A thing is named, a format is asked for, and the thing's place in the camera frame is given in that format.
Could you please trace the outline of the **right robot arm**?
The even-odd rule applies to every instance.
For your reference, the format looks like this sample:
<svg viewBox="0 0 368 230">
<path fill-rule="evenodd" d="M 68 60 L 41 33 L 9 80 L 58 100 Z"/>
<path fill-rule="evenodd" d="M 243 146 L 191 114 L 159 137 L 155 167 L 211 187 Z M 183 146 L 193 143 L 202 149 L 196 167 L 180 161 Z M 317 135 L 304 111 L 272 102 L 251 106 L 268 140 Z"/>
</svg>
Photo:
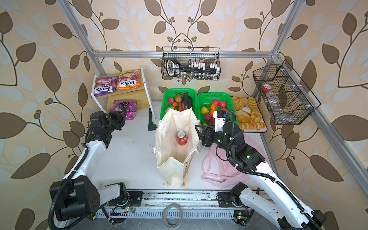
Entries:
<svg viewBox="0 0 368 230">
<path fill-rule="evenodd" d="M 319 230 L 326 221 L 320 210 L 313 210 L 282 182 L 259 151 L 246 143 L 244 133 L 235 122 L 235 112 L 220 113 L 214 126 L 195 125 L 203 146 L 216 144 L 225 151 L 228 162 L 237 171 L 249 175 L 270 196 L 259 196 L 244 183 L 235 185 L 230 195 L 236 207 L 250 207 L 279 230 Z"/>
</svg>

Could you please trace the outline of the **orange Fox's candy bag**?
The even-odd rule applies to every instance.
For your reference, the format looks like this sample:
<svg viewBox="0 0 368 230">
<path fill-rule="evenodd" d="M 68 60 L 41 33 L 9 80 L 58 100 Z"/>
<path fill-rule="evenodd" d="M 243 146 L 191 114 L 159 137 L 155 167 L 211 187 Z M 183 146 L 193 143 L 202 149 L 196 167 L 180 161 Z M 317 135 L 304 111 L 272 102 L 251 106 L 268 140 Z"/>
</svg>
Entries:
<svg viewBox="0 0 368 230">
<path fill-rule="evenodd" d="M 140 70 L 122 72 L 118 75 L 117 89 L 135 89 L 140 86 Z"/>
</svg>

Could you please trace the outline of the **cream canvas tote bag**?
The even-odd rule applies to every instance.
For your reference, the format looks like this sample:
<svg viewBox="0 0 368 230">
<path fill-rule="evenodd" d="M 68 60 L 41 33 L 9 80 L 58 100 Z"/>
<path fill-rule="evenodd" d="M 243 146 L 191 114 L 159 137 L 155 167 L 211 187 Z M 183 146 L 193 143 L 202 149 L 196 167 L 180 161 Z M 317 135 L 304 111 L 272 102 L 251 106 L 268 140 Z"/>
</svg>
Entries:
<svg viewBox="0 0 368 230">
<path fill-rule="evenodd" d="M 192 109 L 179 112 L 170 108 L 159 121 L 153 151 L 164 185 L 188 188 L 190 164 L 194 155 L 199 153 L 200 140 L 195 130 L 195 125 L 199 124 Z M 184 146 L 177 142 L 176 134 L 179 130 L 188 136 Z"/>
</svg>

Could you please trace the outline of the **pink plastic grocery bag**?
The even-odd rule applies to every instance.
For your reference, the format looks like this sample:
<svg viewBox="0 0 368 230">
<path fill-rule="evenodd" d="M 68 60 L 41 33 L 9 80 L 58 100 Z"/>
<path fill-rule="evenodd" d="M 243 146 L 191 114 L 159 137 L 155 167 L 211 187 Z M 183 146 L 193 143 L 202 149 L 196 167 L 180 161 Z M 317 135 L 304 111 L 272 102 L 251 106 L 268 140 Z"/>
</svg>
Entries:
<svg viewBox="0 0 368 230">
<path fill-rule="evenodd" d="M 226 160 L 225 150 L 215 143 L 209 147 L 201 170 L 202 180 L 220 189 L 234 186 L 239 182 L 246 184 L 252 181 L 249 175 L 239 172 Z"/>
</svg>

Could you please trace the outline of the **magenta snack bag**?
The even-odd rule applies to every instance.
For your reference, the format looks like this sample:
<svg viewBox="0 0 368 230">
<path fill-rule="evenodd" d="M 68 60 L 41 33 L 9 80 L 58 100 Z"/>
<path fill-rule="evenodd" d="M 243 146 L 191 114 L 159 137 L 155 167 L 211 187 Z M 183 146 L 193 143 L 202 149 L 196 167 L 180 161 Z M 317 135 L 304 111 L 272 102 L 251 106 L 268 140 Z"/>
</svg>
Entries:
<svg viewBox="0 0 368 230">
<path fill-rule="evenodd" d="M 125 120 L 134 120 L 136 117 L 138 103 L 136 101 L 115 100 L 110 112 L 118 112 L 124 115 Z"/>
</svg>

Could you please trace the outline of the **red soda can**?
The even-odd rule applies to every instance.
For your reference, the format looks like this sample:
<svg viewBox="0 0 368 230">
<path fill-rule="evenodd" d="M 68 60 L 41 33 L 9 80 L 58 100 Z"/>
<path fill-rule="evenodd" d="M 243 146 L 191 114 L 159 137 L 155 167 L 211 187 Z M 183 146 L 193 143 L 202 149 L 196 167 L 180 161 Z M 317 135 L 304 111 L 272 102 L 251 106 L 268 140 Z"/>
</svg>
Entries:
<svg viewBox="0 0 368 230">
<path fill-rule="evenodd" d="M 180 146 L 187 144 L 187 134 L 183 130 L 179 130 L 176 134 L 177 142 Z"/>
</svg>

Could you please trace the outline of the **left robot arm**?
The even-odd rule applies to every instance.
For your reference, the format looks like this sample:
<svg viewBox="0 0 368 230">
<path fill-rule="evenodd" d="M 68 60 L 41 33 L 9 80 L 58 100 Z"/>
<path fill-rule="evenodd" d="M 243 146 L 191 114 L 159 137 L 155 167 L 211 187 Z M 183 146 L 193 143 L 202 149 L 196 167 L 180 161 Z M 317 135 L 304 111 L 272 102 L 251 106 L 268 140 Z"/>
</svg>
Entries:
<svg viewBox="0 0 368 230">
<path fill-rule="evenodd" d="M 127 191 L 123 182 L 97 189 L 91 178 L 102 155 L 112 139 L 112 132 L 121 130 L 125 124 L 125 112 L 103 111 L 90 115 L 90 124 L 84 137 L 84 150 L 63 180 L 54 182 L 50 187 L 52 205 L 48 214 L 48 226 L 52 230 L 58 227 L 54 220 L 74 220 L 64 227 L 65 230 L 77 225 L 84 218 L 94 220 L 101 210 L 111 224 L 115 221 L 108 215 L 105 206 L 114 206 L 129 211 L 132 206 L 142 203 L 142 191 Z"/>
</svg>

